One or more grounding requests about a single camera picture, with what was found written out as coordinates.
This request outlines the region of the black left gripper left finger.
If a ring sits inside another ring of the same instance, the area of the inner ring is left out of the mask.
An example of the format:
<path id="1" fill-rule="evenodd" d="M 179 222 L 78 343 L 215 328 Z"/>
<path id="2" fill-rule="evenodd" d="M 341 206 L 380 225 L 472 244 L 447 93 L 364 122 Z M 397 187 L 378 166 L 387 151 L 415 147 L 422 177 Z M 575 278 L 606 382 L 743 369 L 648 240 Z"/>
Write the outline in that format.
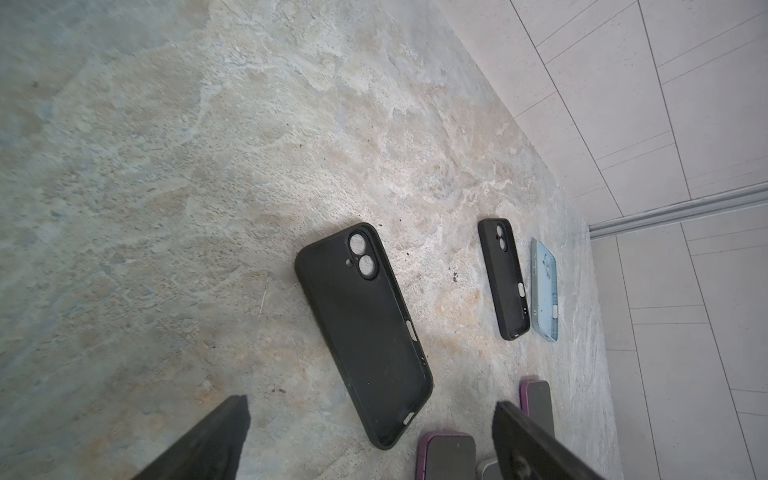
<path id="1" fill-rule="evenodd" d="M 229 396 L 134 479 L 235 479 L 250 422 L 247 396 Z"/>

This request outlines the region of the black phone purple edge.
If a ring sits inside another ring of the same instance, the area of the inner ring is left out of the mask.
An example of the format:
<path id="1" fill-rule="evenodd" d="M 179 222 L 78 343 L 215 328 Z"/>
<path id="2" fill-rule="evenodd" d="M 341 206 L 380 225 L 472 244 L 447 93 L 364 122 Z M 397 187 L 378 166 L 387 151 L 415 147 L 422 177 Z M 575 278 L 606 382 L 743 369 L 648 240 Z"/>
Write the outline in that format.
<path id="1" fill-rule="evenodd" d="M 428 432 L 418 443 L 416 480 L 473 479 L 476 443 L 463 432 Z"/>

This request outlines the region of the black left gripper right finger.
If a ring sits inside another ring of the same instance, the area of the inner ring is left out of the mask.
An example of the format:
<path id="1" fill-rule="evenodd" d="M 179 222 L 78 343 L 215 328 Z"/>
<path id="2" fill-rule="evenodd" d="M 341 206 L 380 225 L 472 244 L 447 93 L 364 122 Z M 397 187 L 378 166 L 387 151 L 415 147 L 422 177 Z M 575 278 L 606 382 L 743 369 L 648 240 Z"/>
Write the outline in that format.
<path id="1" fill-rule="evenodd" d="M 510 401 L 496 403 L 492 439 L 503 479 L 603 479 Z"/>

